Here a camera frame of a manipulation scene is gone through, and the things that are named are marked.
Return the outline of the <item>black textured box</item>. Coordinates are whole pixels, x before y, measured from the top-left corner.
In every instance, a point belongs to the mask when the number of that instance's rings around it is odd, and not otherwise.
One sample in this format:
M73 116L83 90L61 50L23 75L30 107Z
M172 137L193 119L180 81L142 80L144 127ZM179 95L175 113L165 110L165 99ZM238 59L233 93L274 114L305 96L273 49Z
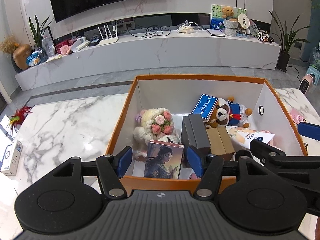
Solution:
M210 142L206 127L199 114L189 114L183 117L181 143L184 145L184 155L187 156L189 146L194 146L202 154L210 152Z

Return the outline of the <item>illustrated card box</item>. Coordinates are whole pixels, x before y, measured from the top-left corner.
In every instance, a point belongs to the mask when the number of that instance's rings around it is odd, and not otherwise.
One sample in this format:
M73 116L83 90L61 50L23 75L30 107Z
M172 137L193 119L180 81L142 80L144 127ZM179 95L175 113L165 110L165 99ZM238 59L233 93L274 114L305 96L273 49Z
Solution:
M178 179L184 146L150 140L146 155L144 178Z

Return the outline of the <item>red panda sailor plush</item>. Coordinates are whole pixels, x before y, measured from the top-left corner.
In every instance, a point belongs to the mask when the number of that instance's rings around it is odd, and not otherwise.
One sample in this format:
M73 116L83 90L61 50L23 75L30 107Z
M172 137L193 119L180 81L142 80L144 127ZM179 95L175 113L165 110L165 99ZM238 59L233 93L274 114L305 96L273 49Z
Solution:
M205 122L204 125L206 129L226 126L249 128L250 123L248 117L252 112L251 108L236 103L232 96L226 100L218 98L209 120Z

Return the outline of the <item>blue ocean park tag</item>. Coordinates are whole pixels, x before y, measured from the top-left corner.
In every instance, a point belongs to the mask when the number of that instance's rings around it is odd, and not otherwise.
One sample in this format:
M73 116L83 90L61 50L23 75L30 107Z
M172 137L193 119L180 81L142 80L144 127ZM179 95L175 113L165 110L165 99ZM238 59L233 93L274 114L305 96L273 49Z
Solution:
M197 104L193 108L191 114L199 114L203 122L208 122L213 110L217 105L217 102L218 102L217 97L214 97L208 94L202 94Z

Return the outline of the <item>crochet bunny with flowers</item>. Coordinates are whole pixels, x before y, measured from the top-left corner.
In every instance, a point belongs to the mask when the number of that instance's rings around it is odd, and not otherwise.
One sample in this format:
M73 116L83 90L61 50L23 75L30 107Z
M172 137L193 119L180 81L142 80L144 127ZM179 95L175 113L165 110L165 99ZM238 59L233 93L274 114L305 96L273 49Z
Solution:
M174 144L181 143L172 114L166 108L141 110L136 116L133 138L138 144L138 149L133 154L133 159L137 161L146 160L146 149L151 140Z

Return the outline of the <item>orange cardboard storage box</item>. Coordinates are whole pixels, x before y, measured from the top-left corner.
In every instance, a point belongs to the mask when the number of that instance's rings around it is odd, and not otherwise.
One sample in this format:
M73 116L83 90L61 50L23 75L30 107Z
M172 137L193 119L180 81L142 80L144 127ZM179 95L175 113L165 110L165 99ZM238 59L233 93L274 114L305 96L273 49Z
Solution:
M225 155L219 132L229 122L229 99L247 107L258 136L272 140L287 155L306 155L295 124L265 79L185 74L137 76L106 152L172 146L169 164L179 168L179 175L199 173L207 155ZM193 112L196 105L212 115L208 123ZM226 112L221 120L213 117L218 111Z

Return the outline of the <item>pink snap card wallet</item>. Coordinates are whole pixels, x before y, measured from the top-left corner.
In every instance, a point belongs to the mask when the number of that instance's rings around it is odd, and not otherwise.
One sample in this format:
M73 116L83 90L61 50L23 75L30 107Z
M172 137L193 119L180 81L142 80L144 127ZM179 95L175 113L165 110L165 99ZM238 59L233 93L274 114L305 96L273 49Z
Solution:
M195 172L191 172L191 174L189 175L188 179L189 180L197 180L197 179L200 179L200 178L195 174Z

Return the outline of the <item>brown cardboard box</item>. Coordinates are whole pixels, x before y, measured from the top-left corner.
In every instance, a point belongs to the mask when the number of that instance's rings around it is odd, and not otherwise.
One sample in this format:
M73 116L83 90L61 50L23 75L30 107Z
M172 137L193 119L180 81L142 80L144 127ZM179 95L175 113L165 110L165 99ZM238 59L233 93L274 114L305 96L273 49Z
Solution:
M230 161L235 154L234 147L225 127L206 129L210 142L210 152Z

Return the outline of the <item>pink space heater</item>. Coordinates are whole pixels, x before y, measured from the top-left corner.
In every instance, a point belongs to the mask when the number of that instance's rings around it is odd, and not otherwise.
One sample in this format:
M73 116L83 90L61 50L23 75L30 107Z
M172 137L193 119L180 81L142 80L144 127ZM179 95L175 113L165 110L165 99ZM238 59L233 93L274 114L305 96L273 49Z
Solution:
M314 87L313 76L311 74L307 74L302 78L298 89L306 95L310 90L314 89Z

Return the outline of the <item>white small carton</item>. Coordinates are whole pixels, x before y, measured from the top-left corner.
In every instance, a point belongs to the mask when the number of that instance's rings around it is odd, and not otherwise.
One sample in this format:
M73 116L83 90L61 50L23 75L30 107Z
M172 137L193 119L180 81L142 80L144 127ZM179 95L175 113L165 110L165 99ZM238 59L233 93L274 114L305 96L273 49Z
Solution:
M11 141L1 153L1 172L6 176L14 176L17 172L23 144L19 140Z

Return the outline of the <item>red feather decoration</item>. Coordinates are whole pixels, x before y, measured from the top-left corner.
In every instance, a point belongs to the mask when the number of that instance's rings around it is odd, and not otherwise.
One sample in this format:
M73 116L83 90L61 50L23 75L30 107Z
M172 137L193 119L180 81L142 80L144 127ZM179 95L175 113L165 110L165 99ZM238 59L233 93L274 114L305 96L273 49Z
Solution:
M18 125L23 124L25 118L27 115L31 112L31 107L29 106L23 106L20 109L16 109L16 112L14 115L12 115L9 118L9 126L11 129L16 128Z

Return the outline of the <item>white marble tv bench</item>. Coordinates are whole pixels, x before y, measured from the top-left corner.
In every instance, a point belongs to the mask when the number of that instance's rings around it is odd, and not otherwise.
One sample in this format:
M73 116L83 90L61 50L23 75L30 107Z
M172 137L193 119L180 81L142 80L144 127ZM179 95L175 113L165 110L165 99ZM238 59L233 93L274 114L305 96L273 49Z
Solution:
M71 79L137 69L171 67L244 67L274 69L280 46L254 37L212 37L206 31L189 35L121 36L116 43L86 47L71 55L16 74L23 91Z

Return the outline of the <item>teddy bear on stand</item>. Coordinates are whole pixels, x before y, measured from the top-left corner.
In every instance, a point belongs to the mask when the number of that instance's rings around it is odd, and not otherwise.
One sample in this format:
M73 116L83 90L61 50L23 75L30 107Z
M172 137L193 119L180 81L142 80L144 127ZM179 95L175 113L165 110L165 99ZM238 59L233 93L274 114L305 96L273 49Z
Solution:
M238 20L234 17L234 11L232 7L222 7L222 18L223 18L223 25L224 33L227 36L235 37L236 36L236 29L238 28Z

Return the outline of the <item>brown gourd vase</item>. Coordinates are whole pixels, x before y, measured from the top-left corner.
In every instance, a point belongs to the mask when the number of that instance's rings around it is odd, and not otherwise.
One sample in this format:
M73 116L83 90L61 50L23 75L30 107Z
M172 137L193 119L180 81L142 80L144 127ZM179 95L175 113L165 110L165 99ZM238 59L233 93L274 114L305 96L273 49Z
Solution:
M26 70L29 68L27 64L27 57L30 55L31 46L29 44L22 44L14 51L12 58L14 59L18 68L21 70Z

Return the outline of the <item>potted plant left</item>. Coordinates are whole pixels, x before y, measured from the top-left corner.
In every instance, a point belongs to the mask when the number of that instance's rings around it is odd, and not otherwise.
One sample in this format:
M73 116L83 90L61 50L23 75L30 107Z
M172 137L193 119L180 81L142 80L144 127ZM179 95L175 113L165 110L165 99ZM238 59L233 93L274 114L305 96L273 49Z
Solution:
M31 30L31 36L34 39L38 58L41 63L44 63L48 59L47 53L46 53L45 49L43 48L43 35L44 35L46 28L54 20L54 19L52 19L50 21L49 18L50 17L48 16L42 23L39 23L37 16L34 15L35 23L33 23L31 18L29 17L29 27Z

